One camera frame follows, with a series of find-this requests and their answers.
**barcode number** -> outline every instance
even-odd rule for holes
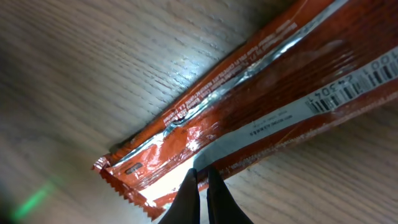
[[[315,114],[326,113],[397,77],[398,53],[391,50],[359,70],[310,94],[305,104]]]

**black pointed object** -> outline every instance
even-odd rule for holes
[[[199,224],[200,198],[197,171],[190,169],[174,198],[173,204],[159,224],[183,223]]]
[[[239,208],[223,178],[214,167],[209,169],[207,203],[210,224],[253,224]]]

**wooden table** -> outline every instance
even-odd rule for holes
[[[1,211],[22,223],[149,223],[92,163],[291,2],[1,1]],[[226,182],[254,223],[398,223],[398,103]]]

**snack package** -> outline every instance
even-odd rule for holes
[[[397,97],[396,0],[298,0],[93,168],[155,219],[189,168],[204,189]]]

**wrapper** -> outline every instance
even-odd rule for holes
[[[93,166],[152,219],[189,168],[228,178],[398,97],[396,0],[302,0]]]

